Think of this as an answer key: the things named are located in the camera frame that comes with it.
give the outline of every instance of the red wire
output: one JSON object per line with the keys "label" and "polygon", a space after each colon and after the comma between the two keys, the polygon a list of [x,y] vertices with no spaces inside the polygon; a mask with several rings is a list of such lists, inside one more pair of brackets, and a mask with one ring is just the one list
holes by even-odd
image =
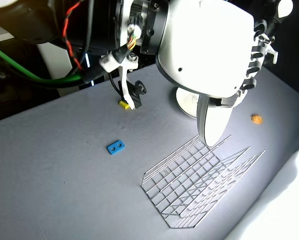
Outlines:
{"label": "red wire", "polygon": [[72,11],[77,8],[81,2],[83,2],[84,0],[79,0],[75,5],[73,5],[72,7],[70,7],[67,12],[66,12],[66,17],[65,17],[65,21],[64,21],[64,28],[63,28],[63,32],[62,32],[62,37],[65,39],[65,42],[66,42],[66,46],[67,46],[67,51],[70,55],[71,58],[73,58],[74,62],[76,63],[77,67],[79,70],[83,70],[80,62],[77,60],[77,58],[74,56],[74,53],[73,53],[73,48],[72,48],[72,45],[70,43],[70,41],[68,41],[67,39],[67,29],[68,29],[68,25],[69,25],[69,17],[72,13]]}

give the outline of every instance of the robotic arm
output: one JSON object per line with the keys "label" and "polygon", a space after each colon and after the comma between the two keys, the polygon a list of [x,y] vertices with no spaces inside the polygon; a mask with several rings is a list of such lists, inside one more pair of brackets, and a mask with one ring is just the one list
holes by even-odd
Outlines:
{"label": "robotic arm", "polygon": [[[79,26],[91,25],[85,17],[91,1],[1,0],[0,26],[33,44],[59,42],[69,48],[69,41],[69,51],[79,52],[86,47],[84,27]],[[67,16],[64,9],[78,2],[81,6],[70,12],[75,27],[69,26],[64,38],[60,31]],[[141,83],[131,84],[127,72],[138,68],[132,49],[140,46],[141,54],[156,56],[162,75],[197,96],[193,108],[197,108],[198,132],[207,146],[213,146],[233,108],[256,86],[255,75],[267,54],[277,62],[278,53],[271,43],[293,3],[264,2],[263,18],[254,21],[252,15],[225,0],[95,0],[87,49],[104,57],[79,74],[86,83],[118,69],[120,95],[134,110],[146,89]]]}

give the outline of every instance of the metal wire rack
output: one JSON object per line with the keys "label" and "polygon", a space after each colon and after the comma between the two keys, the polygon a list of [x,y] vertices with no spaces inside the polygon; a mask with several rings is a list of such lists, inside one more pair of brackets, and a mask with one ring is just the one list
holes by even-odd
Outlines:
{"label": "metal wire rack", "polygon": [[209,149],[196,136],[145,172],[141,187],[171,228],[196,227],[265,152],[220,160],[213,151],[230,137]]}

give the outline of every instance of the wire grid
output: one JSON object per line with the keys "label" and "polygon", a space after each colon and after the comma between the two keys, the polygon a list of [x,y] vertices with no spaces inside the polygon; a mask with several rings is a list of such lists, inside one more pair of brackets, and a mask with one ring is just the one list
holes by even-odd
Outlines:
{"label": "wire grid", "polygon": [[141,186],[171,228],[194,228],[256,160],[233,167],[250,147],[224,161],[215,156],[230,137],[209,149],[198,135],[144,174]]}

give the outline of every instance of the blue block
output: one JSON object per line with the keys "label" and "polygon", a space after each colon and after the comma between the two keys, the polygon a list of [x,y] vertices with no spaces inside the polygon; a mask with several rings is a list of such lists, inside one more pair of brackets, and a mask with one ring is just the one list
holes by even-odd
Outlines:
{"label": "blue block", "polygon": [[125,148],[125,144],[121,140],[118,140],[118,141],[114,142],[113,144],[107,146],[107,150],[112,155],[116,154],[117,152],[121,151],[124,148]]}

